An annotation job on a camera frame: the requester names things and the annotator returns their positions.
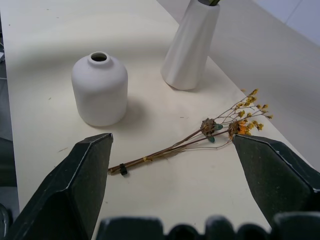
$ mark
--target white table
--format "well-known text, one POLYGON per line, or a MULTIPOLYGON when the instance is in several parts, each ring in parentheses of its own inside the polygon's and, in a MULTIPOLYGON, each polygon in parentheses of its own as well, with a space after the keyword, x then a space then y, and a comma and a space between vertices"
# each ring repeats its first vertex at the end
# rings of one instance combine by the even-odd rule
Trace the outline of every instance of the white table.
MULTIPOLYGON (((2 0, 0 6, 21 210, 76 142, 113 133, 113 167, 172 145, 244 96, 210 58, 193 91, 173 90, 162 80, 178 24, 155 0, 2 0), (71 84, 73 64, 94 51, 120 59, 129 75, 127 114, 109 127, 82 121, 71 84)), ((254 134, 292 147, 267 119, 259 121, 264 131, 254 134)), ((180 222, 202 232, 205 219, 216 214, 235 227, 269 227, 232 144, 155 161, 129 177, 108 176, 98 221, 158 216, 165 232, 180 222)))

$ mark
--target tall white vase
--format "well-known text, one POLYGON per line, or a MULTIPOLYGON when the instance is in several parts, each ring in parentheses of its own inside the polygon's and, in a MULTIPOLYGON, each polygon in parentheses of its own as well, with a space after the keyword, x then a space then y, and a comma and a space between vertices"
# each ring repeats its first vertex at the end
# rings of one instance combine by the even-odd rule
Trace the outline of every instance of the tall white vase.
POLYGON ((161 69, 167 84, 179 90, 197 86, 205 69, 219 11, 219 5, 190 1, 161 69))

